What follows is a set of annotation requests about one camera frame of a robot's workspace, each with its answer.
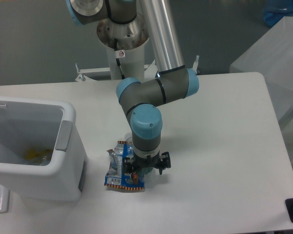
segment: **gray floor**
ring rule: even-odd
[[[171,0],[187,67],[197,54],[202,74],[229,72],[229,65],[269,28],[265,0]],[[107,67],[96,24],[75,26],[64,0],[0,1],[0,85],[69,82],[74,64]],[[149,44],[146,62],[153,60]]]

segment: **trash bin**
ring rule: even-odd
[[[0,184],[26,197],[78,200],[87,155],[75,119],[68,102],[0,97]]]

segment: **blue object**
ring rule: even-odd
[[[273,27],[284,16],[293,16],[293,0],[267,0],[263,20],[269,27]]]
[[[72,9],[72,6],[71,6],[71,4],[70,4],[70,0],[66,0],[66,5],[67,5],[68,11],[69,11],[69,13],[70,13],[70,15],[71,15],[71,17],[72,17],[74,23],[75,23],[76,25],[78,25],[78,26],[83,25],[83,24],[77,19],[77,17],[75,16],[74,11],[73,11],[73,9]]]
[[[196,76],[195,71],[189,68],[187,69],[187,71],[189,74],[189,87],[185,97],[189,97],[193,94],[196,94],[200,87],[199,78]]]
[[[162,114],[151,104],[136,107],[130,118],[131,130],[142,139],[154,139],[163,127]]]
[[[121,99],[121,95],[123,93],[123,91],[131,84],[133,83],[141,83],[140,81],[138,81],[136,78],[132,78],[132,77],[128,77],[126,79],[123,79],[116,87],[116,95],[118,97],[118,102]]]
[[[132,148],[132,145],[117,144],[122,148],[122,154],[114,153],[113,158],[111,158],[111,163],[108,172],[105,175],[104,185],[112,187],[115,189],[124,189],[124,190],[142,190],[145,188],[145,183],[143,181],[143,176],[139,176],[138,181],[134,182],[134,179],[131,178],[130,174],[125,174],[123,172],[123,161],[126,158],[133,158],[133,152],[129,151],[129,148]]]

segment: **white table surface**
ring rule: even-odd
[[[107,149],[130,128],[118,81],[0,86],[0,95],[66,100],[89,164],[78,202],[50,202],[11,193],[0,234],[200,233],[293,229],[285,199],[293,172],[272,103],[259,73],[200,76],[199,92],[159,107],[161,151],[172,168],[144,192],[104,186]]]

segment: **plastic bottle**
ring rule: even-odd
[[[293,16],[293,0],[267,0],[263,20],[273,27],[284,16]]]

